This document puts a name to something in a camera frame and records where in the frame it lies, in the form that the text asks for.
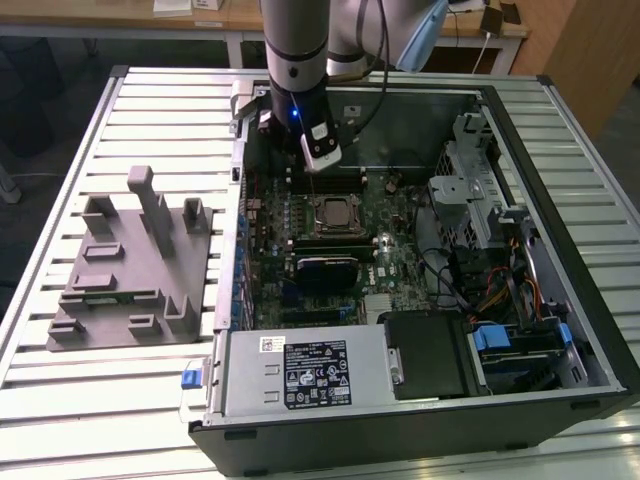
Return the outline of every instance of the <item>blue drive latch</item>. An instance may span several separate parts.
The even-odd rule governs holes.
[[[181,386],[183,390],[202,388],[202,368],[183,371]]]
[[[479,352],[487,348],[508,348],[511,346],[507,329],[502,325],[483,325],[473,332],[473,341]]]

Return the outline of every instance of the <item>blue tab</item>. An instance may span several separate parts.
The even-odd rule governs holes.
[[[566,323],[561,323],[558,327],[558,330],[560,331],[560,336],[562,337],[562,341],[564,342],[565,346],[573,342],[573,335],[571,335],[569,325],[567,325]]]
[[[231,315],[239,317],[242,313],[242,304],[240,302],[231,302]]]
[[[482,336],[482,332],[480,330],[476,330],[473,332],[473,341],[476,344],[476,350],[481,352],[485,348],[487,348],[487,343],[484,341],[484,337]]]
[[[182,372],[182,389],[194,390],[202,388],[202,369],[185,370]]]
[[[511,346],[507,329],[502,325],[483,325],[473,333],[476,349],[507,348]]]

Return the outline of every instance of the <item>floor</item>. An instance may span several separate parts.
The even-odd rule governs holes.
[[[228,67],[222,42],[101,40],[99,54],[88,57],[80,40],[52,39],[51,49],[66,85],[55,100],[43,102],[54,143],[40,155],[19,159],[0,142],[0,158],[23,192],[18,205],[0,201],[0,319],[11,300],[11,284],[20,280],[55,201],[85,128],[113,65],[155,67]],[[247,68],[264,68],[264,51],[243,45]],[[0,92],[16,78],[0,54]],[[640,88],[632,87],[596,142],[636,207],[640,208]]]

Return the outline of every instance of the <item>aluminum extrusion table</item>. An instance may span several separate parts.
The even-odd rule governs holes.
[[[3,479],[215,479],[186,422],[205,390],[183,396],[180,374],[211,354],[222,253],[231,85],[264,71],[116,68],[0,327]],[[640,217],[555,88],[535,78],[411,76],[392,81],[493,84],[636,359],[640,358]],[[200,196],[214,209],[201,341],[50,353],[47,329],[80,246],[89,194],[136,208],[126,178],[150,165],[169,206]],[[505,177],[516,199],[515,179]],[[640,411],[572,427],[539,447],[307,472],[286,478],[621,478],[637,476]]]

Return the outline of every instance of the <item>wooden table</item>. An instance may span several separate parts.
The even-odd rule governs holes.
[[[449,15],[438,46],[480,48],[481,12]],[[226,0],[219,11],[194,10],[187,17],[155,18],[153,0],[0,0],[0,35],[224,40],[231,68],[242,68],[241,44],[263,41],[258,0]],[[492,73],[508,74],[520,43],[529,34],[524,25],[504,24],[503,37],[489,41],[499,49]]]

